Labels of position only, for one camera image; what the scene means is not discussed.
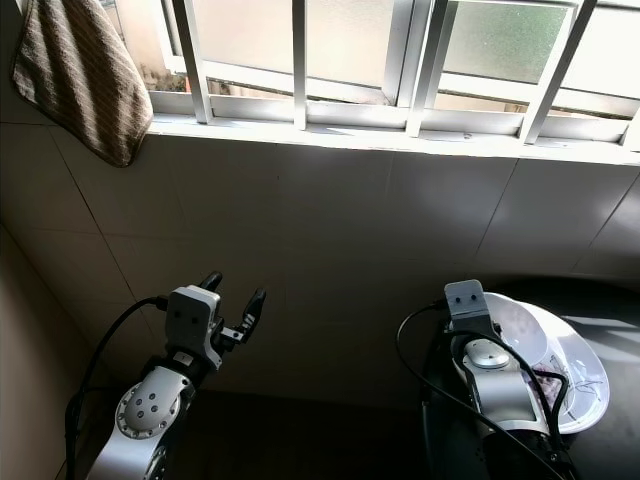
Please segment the white floral plate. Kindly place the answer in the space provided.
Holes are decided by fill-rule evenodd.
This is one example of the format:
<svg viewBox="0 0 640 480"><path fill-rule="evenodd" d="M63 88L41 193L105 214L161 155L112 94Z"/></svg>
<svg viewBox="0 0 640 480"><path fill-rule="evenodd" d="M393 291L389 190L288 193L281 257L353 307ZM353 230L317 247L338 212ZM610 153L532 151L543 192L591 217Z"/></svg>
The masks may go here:
<svg viewBox="0 0 640 480"><path fill-rule="evenodd" d="M558 412L562 434L577 434L603 419L611 402L611 384L593 348L566 320L539 306L486 292L486 306L500 338L531 367L556 371L568 380Z"/></svg>

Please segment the white frosted glass window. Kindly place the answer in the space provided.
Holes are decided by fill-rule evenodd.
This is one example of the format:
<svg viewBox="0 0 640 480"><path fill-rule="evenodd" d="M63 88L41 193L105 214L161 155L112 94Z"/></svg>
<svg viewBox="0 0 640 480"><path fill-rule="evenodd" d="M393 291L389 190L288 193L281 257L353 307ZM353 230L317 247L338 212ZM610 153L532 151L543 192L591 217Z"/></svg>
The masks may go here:
<svg viewBox="0 0 640 480"><path fill-rule="evenodd" d="M99 0L157 114L195 123L170 0ZM430 0L306 0L307 128L390 148L640 164L640 0L598 0L535 143L518 128L575 0L451 0L435 99L406 128ZM211 125L293 127L291 0L193 0Z"/></svg>

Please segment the white window bar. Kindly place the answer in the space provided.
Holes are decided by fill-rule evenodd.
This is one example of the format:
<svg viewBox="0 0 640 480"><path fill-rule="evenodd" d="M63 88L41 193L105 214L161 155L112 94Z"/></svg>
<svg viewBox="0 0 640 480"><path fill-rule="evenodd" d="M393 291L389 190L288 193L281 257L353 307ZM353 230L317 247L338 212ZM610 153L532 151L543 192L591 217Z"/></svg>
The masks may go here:
<svg viewBox="0 0 640 480"><path fill-rule="evenodd" d="M307 14L306 0L291 0L293 124L298 131L307 128Z"/></svg>
<svg viewBox="0 0 640 480"><path fill-rule="evenodd" d="M575 0L570 12L566 14L550 51L547 65L541 73L538 88L518 128L517 138L524 145L532 145L538 140L541 128L544 127L549 110L552 109L557 92L562 86L563 78L570 68L573 55L580 45L581 37L588 28L596 4L598 0Z"/></svg>
<svg viewBox="0 0 640 480"><path fill-rule="evenodd" d="M174 10L175 29L179 37L182 58L186 64L186 78L189 92L195 106L196 122L209 124L212 119L212 105L209 82L204 72L200 41L195 22L195 4L193 0L170 0Z"/></svg>
<svg viewBox="0 0 640 480"><path fill-rule="evenodd" d="M430 0L428 17L422 26L422 42L419 68L413 83L410 109L408 109L404 132L410 137L419 137L429 104L435 99L438 82L442 76L443 61L447 55L448 38L456 8L451 0Z"/></svg>

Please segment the brown striped towel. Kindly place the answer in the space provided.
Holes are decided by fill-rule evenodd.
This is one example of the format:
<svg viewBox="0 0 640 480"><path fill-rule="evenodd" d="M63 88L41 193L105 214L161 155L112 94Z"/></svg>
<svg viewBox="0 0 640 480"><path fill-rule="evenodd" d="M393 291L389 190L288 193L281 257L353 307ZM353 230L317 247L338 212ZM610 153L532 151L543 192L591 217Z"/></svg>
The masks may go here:
<svg viewBox="0 0 640 480"><path fill-rule="evenodd" d="M154 120L145 81L99 0L26 0L12 82L20 99L115 168Z"/></svg>

